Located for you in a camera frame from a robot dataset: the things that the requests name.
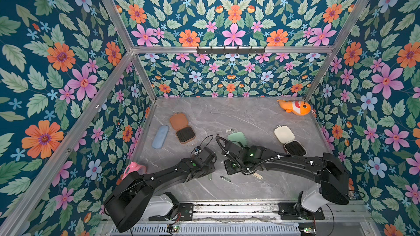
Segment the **small green nail clipper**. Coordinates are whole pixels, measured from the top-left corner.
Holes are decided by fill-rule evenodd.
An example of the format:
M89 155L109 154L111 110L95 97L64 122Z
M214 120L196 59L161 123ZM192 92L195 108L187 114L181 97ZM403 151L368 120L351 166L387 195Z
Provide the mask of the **small green nail clipper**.
M221 178L221 179L223 179L223 180L225 180L225 181L227 181L227 182L231 182L231 179L229 179L229 178L227 178L227 177L220 176L220 178Z

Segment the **green nail clipper case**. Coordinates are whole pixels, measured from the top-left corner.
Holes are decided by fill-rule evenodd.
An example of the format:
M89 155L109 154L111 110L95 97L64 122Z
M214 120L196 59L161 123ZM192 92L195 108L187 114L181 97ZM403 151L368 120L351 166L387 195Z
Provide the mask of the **green nail clipper case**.
M246 147L248 145L248 140L242 132L229 134L227 138L228 141L233 142L240 147Z

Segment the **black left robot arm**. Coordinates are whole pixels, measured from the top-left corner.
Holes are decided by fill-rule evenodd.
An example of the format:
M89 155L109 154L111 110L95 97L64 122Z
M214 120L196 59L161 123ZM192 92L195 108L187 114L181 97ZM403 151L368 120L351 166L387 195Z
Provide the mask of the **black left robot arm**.
M153 196L215 171L216 153L204 148L198 155L183 158L173 167L140 175L129 173L104 202L106 214L120 233L132 228L143 216Z

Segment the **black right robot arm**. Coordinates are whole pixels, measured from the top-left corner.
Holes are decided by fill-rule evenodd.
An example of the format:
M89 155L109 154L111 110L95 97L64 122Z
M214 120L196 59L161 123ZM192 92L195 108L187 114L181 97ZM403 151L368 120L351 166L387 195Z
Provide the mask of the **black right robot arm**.
M313 181L315 184L299 194L297 213L315 213L329 203L349 204L349 175L332 154L306 157L279 153L262 146L240 147L233 142L220 146L231 161L225 165L229 175L252 175L259 170L277 171Z

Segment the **cream large nail clipper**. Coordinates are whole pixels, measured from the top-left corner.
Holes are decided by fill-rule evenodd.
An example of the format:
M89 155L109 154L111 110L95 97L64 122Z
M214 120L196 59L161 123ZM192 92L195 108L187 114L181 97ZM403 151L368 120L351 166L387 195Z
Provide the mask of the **cream large nail clipper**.
M258 173L253 173L252 176L254 176L257 179L263 180L263 176Z

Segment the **brown nail clipper case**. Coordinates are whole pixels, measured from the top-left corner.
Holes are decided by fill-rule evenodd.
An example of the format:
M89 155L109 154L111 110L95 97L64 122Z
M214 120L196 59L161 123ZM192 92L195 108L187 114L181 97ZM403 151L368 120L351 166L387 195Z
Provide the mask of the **brown nail clipper case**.
M187 116L184 113L178 113L170 117L170 124L176 131L176 137L181 144L186 144L195 139L195 132L189 125Z

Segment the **cream nail clipper case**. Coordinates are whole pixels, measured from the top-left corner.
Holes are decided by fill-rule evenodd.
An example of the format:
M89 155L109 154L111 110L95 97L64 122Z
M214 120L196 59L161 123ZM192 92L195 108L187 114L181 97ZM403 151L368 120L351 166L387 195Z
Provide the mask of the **cream nail clipper case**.
M288 126L277 126L274 130L274 135L283 145L286 153L294 156L306 156L306 149L295 139L294 133Z

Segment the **blue oval case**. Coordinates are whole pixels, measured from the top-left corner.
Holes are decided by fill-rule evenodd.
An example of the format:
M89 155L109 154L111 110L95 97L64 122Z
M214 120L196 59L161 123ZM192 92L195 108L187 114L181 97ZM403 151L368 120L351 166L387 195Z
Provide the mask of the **blue oval case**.
M158 128L155 138L152 142L152 148L160 149L164 146L168 135L169 127L167 125L162 125Z

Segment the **pink alarm clock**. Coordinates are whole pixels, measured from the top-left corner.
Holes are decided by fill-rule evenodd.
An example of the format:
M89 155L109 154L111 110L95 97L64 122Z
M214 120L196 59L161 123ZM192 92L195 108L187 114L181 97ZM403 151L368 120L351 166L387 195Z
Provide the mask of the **pink alarm clock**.
M144 166L144 165L140 165L140 164L138 164L138 163L136 163L136 162L131 162L126 168L125 168L125 170L123 171L123 173L122 173L122 175L120 176L120 178L117 180L117 185L119 185L123 180L124 180L124 178L128 175L128 174L130 174L130 173L132 173L132 172L138 172L139 173L139 175L142 175L142 174L145 174L146 172L147 172L147 168L146 168L146 166Z

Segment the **orange clownfish plush toy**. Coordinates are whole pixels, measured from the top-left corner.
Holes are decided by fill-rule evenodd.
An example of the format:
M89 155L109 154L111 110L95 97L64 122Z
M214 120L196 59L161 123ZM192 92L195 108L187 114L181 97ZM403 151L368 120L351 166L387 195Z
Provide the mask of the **orange clownfish plush toy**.
M277 100L279 106L287 113L293 113L297 116L305 116L311 112L311 106L305 101L285 101Z

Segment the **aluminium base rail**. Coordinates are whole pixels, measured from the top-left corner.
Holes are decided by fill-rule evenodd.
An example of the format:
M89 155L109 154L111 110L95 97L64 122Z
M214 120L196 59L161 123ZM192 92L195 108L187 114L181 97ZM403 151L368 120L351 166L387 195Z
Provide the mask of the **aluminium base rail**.
M362 201L350 201L348 205L329 203L320 207L314 214L298 214L293 200L190 201L175 203L167 215L174 218L178 214L181 214L182 221L373 222L367 206Z

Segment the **black hook rail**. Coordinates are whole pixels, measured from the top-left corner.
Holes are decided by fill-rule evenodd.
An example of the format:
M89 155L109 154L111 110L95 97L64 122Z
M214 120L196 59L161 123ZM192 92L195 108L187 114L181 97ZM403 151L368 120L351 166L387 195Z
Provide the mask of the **black hook rail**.
M225 54L239 54L239 55L248 55L248 54L264 54L266 51L265 47L197 47L197 54L216 54L216 55L225 55Z

